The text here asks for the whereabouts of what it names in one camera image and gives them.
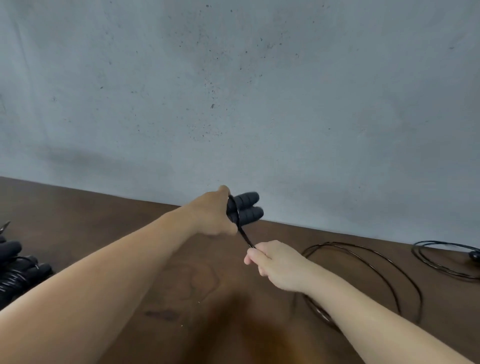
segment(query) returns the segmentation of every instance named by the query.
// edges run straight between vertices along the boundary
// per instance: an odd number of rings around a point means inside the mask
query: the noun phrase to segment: hand
[[[183,207],[196,222],[196,232],[206,235],[237,233],[237,225],[227,217],[229,194],[227,186],[220,186],[217,191],[207,192]]]
[[[286,291],[303,292],[308,274],[318,267],[315,263],[303,257],[292,247],[273,240],[258,243],[255,248],[247,250],[243,262],[258,265],[261,276],[268,279],[278,288]]]

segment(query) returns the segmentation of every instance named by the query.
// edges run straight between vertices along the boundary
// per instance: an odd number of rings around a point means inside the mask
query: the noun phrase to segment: right arm
[[[336,274],[279,241],[250,248],[262,276],[320,304],[367,364],[473,364],[420,327],[393,313]]]

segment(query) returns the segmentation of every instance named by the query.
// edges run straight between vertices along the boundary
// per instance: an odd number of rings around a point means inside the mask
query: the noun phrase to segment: wooden table
[[[0,221],[6,236],[60,271],[156,219],[175,206],[0,178]],[[246,227],[254,242],[278,239],[298,250],[325,241],[357,243],[385,254],[425,296],[421,327],[480,362],[480,287],[443,275],[416,260],[406,244],[259,221]],[[247,245],[233,238],[190,239],[170,259],[144,302],[101,363],[362,363],[345,337],[315,317],[292,293],[245,266]],[[407,318],[418,298],[405,278],[368,254],[397,288]],[[430,256],[477,272],[466,254]],[[391,293],[367,267],[332,249],[313,259],[394,310]]]

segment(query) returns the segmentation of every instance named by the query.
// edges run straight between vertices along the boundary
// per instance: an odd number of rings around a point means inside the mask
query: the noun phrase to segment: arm
[[[339,276],[278,241],[250,248],[262,276],[312,297],[333,318],[367,364],[472,364],[420,327],[378,304]]]
[[[165,261],[196,233],[235,234],[228,188],[90,254],[0,311],[5,363],[93,363],[120,333]]]

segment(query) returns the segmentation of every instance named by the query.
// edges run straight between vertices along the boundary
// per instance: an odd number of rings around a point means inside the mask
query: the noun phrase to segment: speckled wall
[[[480,245],[480,2],[0,0],[0,174]]]

